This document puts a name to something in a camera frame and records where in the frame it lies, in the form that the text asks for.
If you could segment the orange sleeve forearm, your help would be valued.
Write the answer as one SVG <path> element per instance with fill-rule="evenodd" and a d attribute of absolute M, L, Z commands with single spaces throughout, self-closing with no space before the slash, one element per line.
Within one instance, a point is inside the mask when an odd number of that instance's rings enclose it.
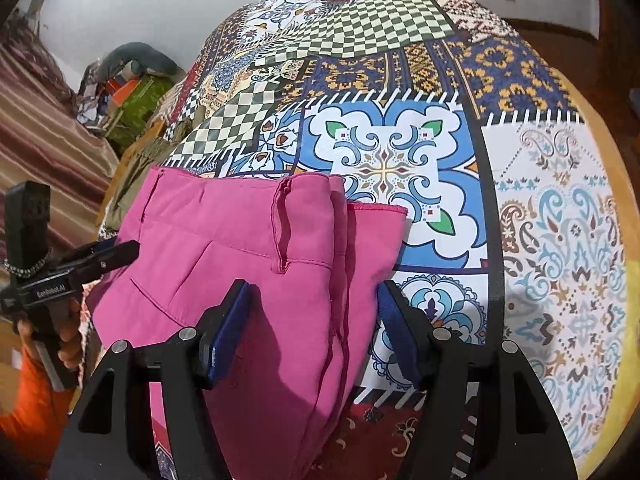
<path fill-rule="evenodd" d="M 15 405 L 1 416 L 1 478 L 47 479 L 75 390 L 53 390 L 43 365 L 27 350 Z"/>

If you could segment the left hand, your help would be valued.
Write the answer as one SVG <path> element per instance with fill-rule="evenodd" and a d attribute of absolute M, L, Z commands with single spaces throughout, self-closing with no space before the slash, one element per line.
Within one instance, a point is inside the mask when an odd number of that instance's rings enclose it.
<path fill-rule="evenodd" d="M 69 370 L 78 367 L 82 360 L 80 324 L 80 303 L 75 298 L 68 298 L 66 306 L 58 302 L 54 305 L 54 312 L 61 315 L 58 320 L 58 359 Z M 16 329 L 21 338 L 22 346 L 26 349 L 32 362 L 41 363 L 35 341 L 32 339 L 34 326 L 27 318 L 17 321 Z"/>

